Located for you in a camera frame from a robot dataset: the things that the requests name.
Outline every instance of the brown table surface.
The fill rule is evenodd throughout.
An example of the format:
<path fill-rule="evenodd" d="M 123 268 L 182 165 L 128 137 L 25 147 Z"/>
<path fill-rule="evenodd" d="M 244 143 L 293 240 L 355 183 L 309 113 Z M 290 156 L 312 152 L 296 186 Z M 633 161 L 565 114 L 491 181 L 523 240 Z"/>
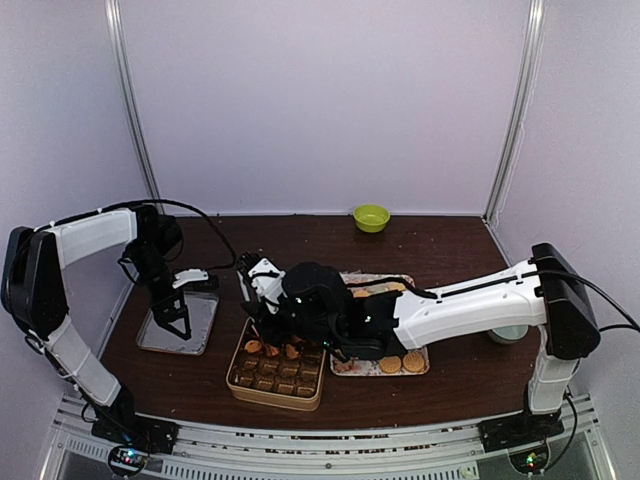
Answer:
<path fill-rule="evenodd" d="M 426 288 L 505 267 L 478 218 L 394 217 L 376 235 L 357 231 L 347 216 L 214 221 L 238 253 L 264 253 L 283 269 L 313 260 L 342 271 L 404 273 Z M 173 268 L 227 261 L 228 254 L 203 220 L 188 218 L 180 223 L 186 245 Z M 135 339 L 149 303 L 145 290 L 132 292 L 103 361 L 133 391 L 139 412 L 242 427 L 339 429 L 434 424 L 522 408 L 539 342 L 535 329 L 515 346 L 497 345 L 485 333 L 431 344 L 431 370 L 422 376 L 344 378 L 327 371 L 322 402 L 315 412 L 236 400 L 225 375 L 247 316 L 240 307 L 235 271 L 221 272 L 220 283 L 213 332 L 204 354 L 197 357 L 140 350 Z"/>

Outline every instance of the light purple wall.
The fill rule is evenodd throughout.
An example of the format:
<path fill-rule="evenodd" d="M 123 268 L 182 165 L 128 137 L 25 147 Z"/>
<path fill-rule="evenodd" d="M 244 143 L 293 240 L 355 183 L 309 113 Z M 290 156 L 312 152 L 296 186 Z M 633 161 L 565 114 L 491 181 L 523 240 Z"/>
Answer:
<path fill-rule="evenodd" d="M 554 243 L 640 317 L 640 3 L 548 2 L 535 97 L 498 236 L 511 259 Z M 595 294 L 601 324 L 623 322 Z M 640 478 L 640 335 L 613 331 L 583 362 L 620 469 Z"/>
<path fill-rule="evenodd" d="M 0 262 L 9 232 L 144 195 L 102 1 L 0 3 Z M 72 266 L 70 307 L 94 349 L 126 280 L 115 252 Z M 35 478 L 61 380 L 0 311 L 0 477 Z"/>
<path fill-rule="evenodd" d="M 122 2 L 165 196 L 223 213 L 481 213 L 526 0 Z"/>

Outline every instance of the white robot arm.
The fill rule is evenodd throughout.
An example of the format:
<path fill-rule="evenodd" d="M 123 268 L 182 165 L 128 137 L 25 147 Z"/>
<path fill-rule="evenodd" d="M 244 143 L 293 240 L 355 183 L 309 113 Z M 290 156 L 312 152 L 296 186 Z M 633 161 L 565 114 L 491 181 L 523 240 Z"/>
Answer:
<path fill-rule="evenodd" d="M 541 345 L 524 411 L 511 423 L 485 425 L 488 451 L 510 446 L 515 437 L 522 441 L 522 429 L 531 430 L 527 438 L 533 440 L 561 433 L 558 414 L 569 380 L 600 341 L 582 285 L 552 272 L 574 273 L 551 245 L 540 244 L 532 259 L 486 277 L 429 291 L 405 284 L 403 292 L 358 299 L 331 267 L 303 263 L 284 272 L 266 258 L 245 254 L 238 269 L 245 309 L 267 341 L 294 333 L 342 359 L 400 355 L 511 325 L 538 327 Z"/>
<path fill-rule="evenodd" d="M 2 282 L 2 305 L 25 333 L 34 350 L 46 356 L 66 380 L 93 405 L 98 421 L 93 434 L 149 451 L 170 452 L 177 426 L 135 415 L 133 396 L 95 357 L 76 331 L 65 294 L 62 272 L 102 250 L 124 245 L 121 261 L 139 273 L 148 288 L 154 319 L 168 331 L 188 339 L 189 312 L 182 287 L 207 282 L 204 270 L 175 276 L 163 260 L 182 239 L 174 217 L 160 215 L 148 204 L 94 211 L 38 229 L 19 227 L 9 239 Z M 184 322 L 179 330 L 174 323 Z"/>

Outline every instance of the round cookie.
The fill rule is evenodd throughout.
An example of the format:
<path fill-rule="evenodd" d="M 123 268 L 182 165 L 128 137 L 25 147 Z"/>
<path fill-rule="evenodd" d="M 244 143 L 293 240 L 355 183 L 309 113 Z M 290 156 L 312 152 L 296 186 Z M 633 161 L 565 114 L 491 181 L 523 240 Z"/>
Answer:
<path fill-rule="evenodd" d="M 402 359 L 402 365 L 411 373 L 420 373 L 424 370 L 427 364 L 424 361 L 424 357 L 418 352 L 409 352 Z"/>
<path fill-rule="evenodd" d="M 398 373 L 402 368 L 400 357 L 384 357 L 380 360 L 380 370 L 383 373 Z"/>
<path fill-rule="evenodd" d="M 259 340 L 249 340 L 244 349 L 247 353 L 258 353 L 262 350 L 262 343 Z"/>

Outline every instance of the yellow-green bowl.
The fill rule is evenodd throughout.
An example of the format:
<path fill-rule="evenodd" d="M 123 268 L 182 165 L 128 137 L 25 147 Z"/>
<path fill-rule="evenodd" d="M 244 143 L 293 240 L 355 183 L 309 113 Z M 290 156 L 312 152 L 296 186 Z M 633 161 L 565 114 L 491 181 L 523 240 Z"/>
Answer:
<path fill-rule="evenodd" d="M 360 205 L 353 211 L 356 226 L 367 233 L 378 233 L 387 226 L 391 215 L 380 205 Z"/>

